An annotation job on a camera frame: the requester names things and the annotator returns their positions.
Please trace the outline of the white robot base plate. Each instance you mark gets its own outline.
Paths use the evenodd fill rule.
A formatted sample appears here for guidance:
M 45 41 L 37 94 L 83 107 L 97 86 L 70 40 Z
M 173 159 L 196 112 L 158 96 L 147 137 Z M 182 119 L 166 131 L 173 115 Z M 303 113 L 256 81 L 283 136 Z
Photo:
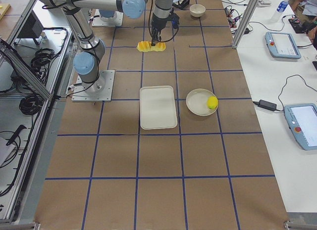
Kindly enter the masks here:
M 99 72 L 98 80 L 90 86 L 83 83 L 80 76 L 77 76 L 77 83 L 81 85 L 74 88 L 71 100 L 73 102 L 111 102 L 115 71 L 102 70 Z

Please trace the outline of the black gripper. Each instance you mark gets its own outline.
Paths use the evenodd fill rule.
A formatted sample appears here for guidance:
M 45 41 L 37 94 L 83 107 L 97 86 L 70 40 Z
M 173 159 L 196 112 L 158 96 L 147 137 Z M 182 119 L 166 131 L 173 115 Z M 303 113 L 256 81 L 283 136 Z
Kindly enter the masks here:
M 176 30 L 176 33 L 179 30 L 179 16 L 176 13 L 171 13 L 167 18 L 158 18 L 156 15 L 153 14 L 151 20 L 151 46 L 155 46 L 156 43 L 161 42 L 161 31 L 166 27 L 167 22 L 171 22 L 172 27 Z

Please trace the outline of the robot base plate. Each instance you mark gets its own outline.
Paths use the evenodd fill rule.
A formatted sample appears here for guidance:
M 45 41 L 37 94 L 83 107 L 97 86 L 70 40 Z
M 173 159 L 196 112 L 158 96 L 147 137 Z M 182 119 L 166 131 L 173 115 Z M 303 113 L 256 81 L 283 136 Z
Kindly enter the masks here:
M 113 17 L 103 17 L 99 10 L 96 10 L 92 26 L 93 27 L 121 27 L 123 22 L 123 13 L 114 12 Z

